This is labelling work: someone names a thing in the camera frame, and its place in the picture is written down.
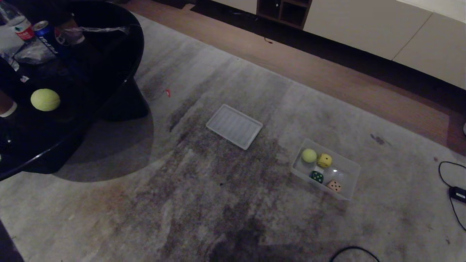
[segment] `plastic storage box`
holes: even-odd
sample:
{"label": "plastic storage box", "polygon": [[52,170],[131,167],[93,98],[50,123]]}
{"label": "plastic storage box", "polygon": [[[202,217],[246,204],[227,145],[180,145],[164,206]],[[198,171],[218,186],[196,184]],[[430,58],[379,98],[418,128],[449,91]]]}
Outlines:
{"label": "plastic storage box", "polygon": [[[306,163],[301,158],[301,153],[308,148],[314,150],[317,155],[325,153],[330,155],[333,159],[332,165],[323,169],[322,184],[309,177],[311,172],[316,168],[316,162]],[[338,200],[351,200],[361,171],[361,166],[306,138],[304,139],[297,155],[293,158],[290,170],[291,173],[297,177],[316,186],[320,190],[331,194]],[[337,193],[327,187],[327,184],[331,180],[335,180],[342,185],[341,192]]]}

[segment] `black round table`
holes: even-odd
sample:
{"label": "black round table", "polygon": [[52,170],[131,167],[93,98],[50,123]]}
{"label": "black round table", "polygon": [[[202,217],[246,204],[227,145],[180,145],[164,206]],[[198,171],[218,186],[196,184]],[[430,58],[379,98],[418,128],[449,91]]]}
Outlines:
{"label": "black round table", "polygon": [[[0,161],[0,180],[21,171],[58,171],[77,150],[87,129],[99,118],[124,121],[149,113],[134,81],[144,51],[144,35],[136,17],[122,7],[105,2],[74,2],[69,10],[79,26],[129,26],[129,34],[121,31],[84,33],[87,44],[76,48],[77,53],[88,56],[84,61],[92,61],[89,79],[74,75],[66,63],[56,59],[28,68],[32,77],[27,85],[6,92],[18,102],[20,113],[25,117],[14,123],[0,123],[3,130],[17,131],[14,132],[13,153]],[[32,107],[30,94],[39,88],[50,88],[60,95],[62,103],[57,110],[41,112]]]}

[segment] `rug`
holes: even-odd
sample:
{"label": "rug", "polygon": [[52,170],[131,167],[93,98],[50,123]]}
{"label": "rug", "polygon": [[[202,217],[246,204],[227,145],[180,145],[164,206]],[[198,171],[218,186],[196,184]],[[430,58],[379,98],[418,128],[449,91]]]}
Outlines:
{"label": "rug", "polygon": [[[137,17],[151,115],[99,122],[58,173],[0,183],[0,219],[26,261],[328,261],[348,245],[381,261],[465,260],[437,174],[464,157]],[[246,151],[206,128],[224,103],[264,124]],[[304,138],[361,165],[352,201],[290,173]],[[463,170],[442,172],[466,187]]]}

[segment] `yellow tennis ball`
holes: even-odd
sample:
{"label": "yellow tennis ball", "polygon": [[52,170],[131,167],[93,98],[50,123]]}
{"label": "yellow tennis ball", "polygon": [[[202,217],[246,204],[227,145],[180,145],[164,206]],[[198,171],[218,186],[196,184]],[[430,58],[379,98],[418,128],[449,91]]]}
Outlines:
{"label": "yellow tennis ball", "polygon": [[50,89],[38,89],[31,95],[31,104],[40,111],[52,111],[60,106],[60,96]]}
{"label": "yellow tennis ball", "polygon": [[312,149],[305,149],[301,154],[302,160],[312,163],[317,159],[317,153]]}

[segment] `white cabinet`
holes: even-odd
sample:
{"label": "white cabinet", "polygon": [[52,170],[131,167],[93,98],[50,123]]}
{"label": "white cabinet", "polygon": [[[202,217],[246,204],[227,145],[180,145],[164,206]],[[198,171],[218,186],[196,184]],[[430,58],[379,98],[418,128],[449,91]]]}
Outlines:
{"label": "white cabinet", "polygon": [[313,0],[304,31],[392,60],[431,14],[396,0]]}
{"label": "white cabinet", "polygon": [[215,2],[256,14],[257,0],[214,0]]}
{"label": "white cabinet", "polygon": [[465,28],[434,13],[393,61],[466,89]]}

